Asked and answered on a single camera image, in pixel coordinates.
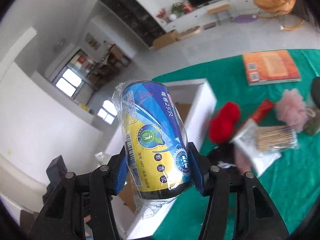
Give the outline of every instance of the brown leather chair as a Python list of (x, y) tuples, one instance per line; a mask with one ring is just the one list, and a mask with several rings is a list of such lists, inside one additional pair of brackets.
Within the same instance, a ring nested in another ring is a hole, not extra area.
[[(261, 18), (274, 18), (278, 17), (281, 15), (286, 15), (289, 14), (295, 3), (296, 0), (253, 0), (254, 4), (260, 8), (260, 12), (258, 13), (258, 17)], [(271, 17), (263, 17), (260, 16), (260, 13), (265, 12), (265, 13), (270, 13)], [(283, 30), (295, 30), (299, 28), (302, 24), (304, 23), (304, 20), (301, 20), (301, 22), (292, 27), (292, 28), (287, 28), (281, 26), (281, 29)]]

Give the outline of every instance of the green tablecloth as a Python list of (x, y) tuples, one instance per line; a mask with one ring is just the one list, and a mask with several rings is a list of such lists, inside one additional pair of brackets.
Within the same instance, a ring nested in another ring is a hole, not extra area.
[[(311, 80), (317, 72), (320, 73), (320, 50), (294, 49), (289, 50), (289, 53), (300, 70), (300, 82), (249, 87), (241, 56), (190, 66), (159, 76), (154, 81), (171, 82), (207, 78), (218, 100), (216, 109), (221, 108), (227, 101), (233, 101), (239, 104), (243, 121), (265, 98), (272, 101), (280, 100), (284, 89), (297, 88), (306, 100)], [(278, 121), (273, 111), (261, 125), (276, 123)], [(320, 134), (312, 137), (300, 133), (298, 135), (300, 148), (283, 152), (282, 157), (260, 177), (260, 182), (274, 201), (290, 233), (304, 219), (320, 194), (319, 139)], [(200, 153), (207, 155), (213, 146), (206, 138)], [(207, 203), (208, 198), (201, 197), (194, 187), (181, 194), (154, 233), (154, 239), (197, 239)], [(230, 219), (225, 239), (232, 238), (232, 223)]]

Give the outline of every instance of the book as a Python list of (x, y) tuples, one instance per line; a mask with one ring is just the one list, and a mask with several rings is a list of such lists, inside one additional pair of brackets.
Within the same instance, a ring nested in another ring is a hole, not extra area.
[(300, 72), (287, 50), (242, 55), (249, 86), (301, 80)]

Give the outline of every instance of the red plush object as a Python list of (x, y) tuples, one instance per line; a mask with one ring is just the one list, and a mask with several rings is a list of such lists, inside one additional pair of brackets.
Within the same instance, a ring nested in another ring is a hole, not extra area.
[(209, 139), (216, 143), (224, 143), (231, 139), (234, 125), (240, 118), (240, 109), (237, 104), (227, 102), (213, 118), (209, 127)]

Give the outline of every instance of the red triangle logo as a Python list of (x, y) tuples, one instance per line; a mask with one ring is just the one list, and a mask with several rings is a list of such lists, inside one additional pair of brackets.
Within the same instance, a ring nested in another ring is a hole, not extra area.
[(140, 103), (142, 103), (143, 101), (145, 101), (148, 98), (152, 97), (153, 94), (150, 94), (148, 92), (138, 91), (138, 96), (139, 96), (139, 99), (140, 99)]

